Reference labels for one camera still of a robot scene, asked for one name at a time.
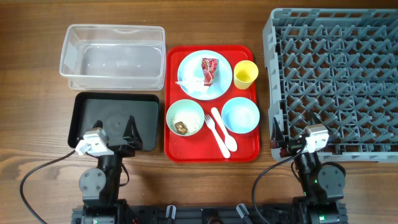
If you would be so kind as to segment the light blue bowl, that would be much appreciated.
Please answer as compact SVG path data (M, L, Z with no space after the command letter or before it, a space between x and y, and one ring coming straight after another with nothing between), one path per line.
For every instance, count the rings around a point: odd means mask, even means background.
M226 128L236 134L253 131L260 120L257 105L248 98L235 97L228 100L221 110L221 118Z

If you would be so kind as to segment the white plastic spoon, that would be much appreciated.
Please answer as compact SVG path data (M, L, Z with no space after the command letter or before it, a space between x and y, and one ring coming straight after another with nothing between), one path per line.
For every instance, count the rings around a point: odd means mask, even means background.
M211 113L214 117L214 119L216 120L216 122L218 123L218 126L220 127L221 131L224 134L224 143L226 145L226 147L231 151L231 152L236 152L238 149L238 145L236 140L234 139L234 137L232 137L227 129L226 126L224 125L224 122L222 120L222 117L220 115L220 112L218 111L217 108L213 107L211 109Z

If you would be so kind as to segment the brown food chunk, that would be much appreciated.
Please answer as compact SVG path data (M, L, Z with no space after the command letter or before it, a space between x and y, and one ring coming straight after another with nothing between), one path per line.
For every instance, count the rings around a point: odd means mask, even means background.
M176 131L181 135L186 135L186 133L188 132L186 125L182 121L176 122L174 126Z

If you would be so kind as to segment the green bowl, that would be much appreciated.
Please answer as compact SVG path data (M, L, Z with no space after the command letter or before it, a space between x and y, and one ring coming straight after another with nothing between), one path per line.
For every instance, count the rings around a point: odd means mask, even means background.
M178 136L192 136L199 132L205 119L204 110L193 100L178 100L166 112L167 127Z

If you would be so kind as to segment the white rice pile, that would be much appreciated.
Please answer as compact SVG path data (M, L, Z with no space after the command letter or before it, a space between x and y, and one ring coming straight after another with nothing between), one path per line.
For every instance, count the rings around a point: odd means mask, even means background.
M200 117L194 111L179 111L175 114L175 116L172 119L172 127L174 128L175 131L176 129L174 124L179 121L182 121L186 125L188 129L186 135L193 134L197 132L200 128Z

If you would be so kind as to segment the yellow plastic cup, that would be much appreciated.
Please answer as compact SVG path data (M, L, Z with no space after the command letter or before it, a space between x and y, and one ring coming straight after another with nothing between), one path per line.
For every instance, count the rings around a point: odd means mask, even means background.
M259 74L257 65L250 60L242 60L234 67L234 85L240 90L251 86Z

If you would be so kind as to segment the white tissue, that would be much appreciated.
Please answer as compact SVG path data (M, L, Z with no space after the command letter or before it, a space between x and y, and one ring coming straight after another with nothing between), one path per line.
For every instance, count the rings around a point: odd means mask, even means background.
M176 84L180 85L181 87L184 87L187 93L193 93L193 92L204 93L209 89L209 86L205 86L205 81L202 78L193 77L187 80L178 81L176 82Z

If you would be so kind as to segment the light blue plate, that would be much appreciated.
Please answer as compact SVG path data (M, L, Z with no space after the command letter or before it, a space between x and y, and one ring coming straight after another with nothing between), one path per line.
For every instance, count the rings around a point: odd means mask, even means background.
M177 70L177 81L187 80L189 78L202 78L204 75L201 68L202 58L216 58L218 59L218 66L215 73L215 79L208 91L187 93L184 87L180 88L192 98L197 100L214 100L230 88L233 80L233 72L229 62L219 53L211 50L199 50L186 56L180 63Z

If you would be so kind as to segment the red snack wrapper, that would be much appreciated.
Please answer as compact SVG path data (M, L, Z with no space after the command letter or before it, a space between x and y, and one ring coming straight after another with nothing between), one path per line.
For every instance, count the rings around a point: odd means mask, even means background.
M205 86L211 86L213 84L217 66L218 66L218 59L202 58L201 68L204 75Z

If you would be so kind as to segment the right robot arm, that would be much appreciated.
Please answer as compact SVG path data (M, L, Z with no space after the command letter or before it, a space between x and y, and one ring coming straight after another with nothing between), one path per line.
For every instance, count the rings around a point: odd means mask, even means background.
M273 119L271 143L280 149L280 157L293 161L296 177L303 190L302 197L295 197L289 211L290 223L348 222L344 197L346 171L336 162L320 162L317 152L326 147L330 131L310 113L310 125L297 139L284 137L277 119Z

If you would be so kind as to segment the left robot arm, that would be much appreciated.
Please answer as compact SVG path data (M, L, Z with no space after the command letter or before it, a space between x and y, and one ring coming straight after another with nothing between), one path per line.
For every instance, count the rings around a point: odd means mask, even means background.
M121 172L125 169L123 158L135 156L143 148L143 142L133 116L129 117L123 134L125 144L109 145L109 136L98 120L87 130L75 148L79 155L93 156L98 160L97 167L84 171L79 179L83 208L74 211L72 223L138 223L139 219L127 204L119 198Z

